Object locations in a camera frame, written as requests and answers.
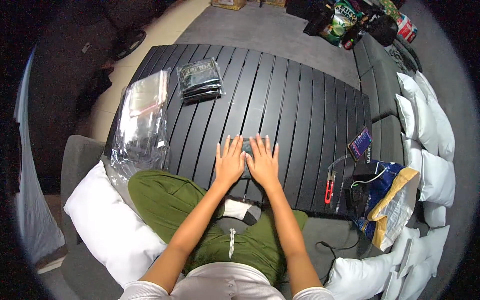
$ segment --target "person's right hand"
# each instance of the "person's right hand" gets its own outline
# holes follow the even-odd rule
[[[269,186],[279,184],[278,180],[278,144],[275,145],[275,152],[272,155],[270,149],[270,139],[265,137],[265,145],[262,142],[260,134],[257,133],[255,139],[250,137],[250,146],[252,147],[253,159],[247,153],[248,169],[252,177],[267,189]]]

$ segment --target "white curtain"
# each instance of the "white curtain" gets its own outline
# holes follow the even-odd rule
[[[17,220],[27,253],[35,264],[41,257],[65,244],[65,238],[53,218],[36,176],[28,134],[28,81],[35,49],[30,54],[17,93],[14,117],[20,123],[22,165],[20,192],[16,196]]]

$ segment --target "green pants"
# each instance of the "green pants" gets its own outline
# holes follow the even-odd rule
[[[133,175],[128,190],[142,219],[165,243],[170,242],[180,224],[206,193],[187,178],[156,170]],[[223,210],[223,205],[219,205],[213,218],[221,217]],[[300,229],[303,229],[307,215],[295,210],[293,214]],[[204,264],[235,262],[259,270],[272,285],[285,275],[287,265],[271,210],[262,212],[258,222],[243,234],[235,235],[231,259],[228,257],[229,249],[230,235],[224,234],[220,227],[211,222],[185,263],[184,273],[188,274]]]

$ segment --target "smartphone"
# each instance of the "smartphone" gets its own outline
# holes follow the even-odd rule
[[[251,157],[253,157],[252,146],[250,146],[250,141],[248,139],[243,141],[243,145],[241,147],[241,150],[245,151],[245,153],[248,153],[248,154],[250,154]],[[250,170],[248,169],[246,159],[245,159],[245,165],[243,167],[243,174],[240,177],[240,179],[252,179],[252,175],[250,174]]]
[[[357,137],[348,144],[348,150],[352,155],[353,160],[358,161],[360,156],[367,151],[368,147],[372,143],[372,136],[368,132],[367,127],[363,127],[362,131]]]

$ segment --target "hand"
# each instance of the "hand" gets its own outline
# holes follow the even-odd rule
[[[275,145],[275,153],[272,156],[268,135],[265,137],[265,145],[260,134],[257,133],[255,138],[256,140],[250,137],[253,159],[249,154],[245,157],[252,177],[267,189],[280,183],[278,181],[278,144]]]
[[[227,188],[229,188],[243,174],[245,152],[241,152],[242,145],[243,137],[238,134],[233,139],[232,145],[230,145],[230,136],[227,137],[222,156],[220,156],[220,143],[216,145],[215,182],[228,185]]]

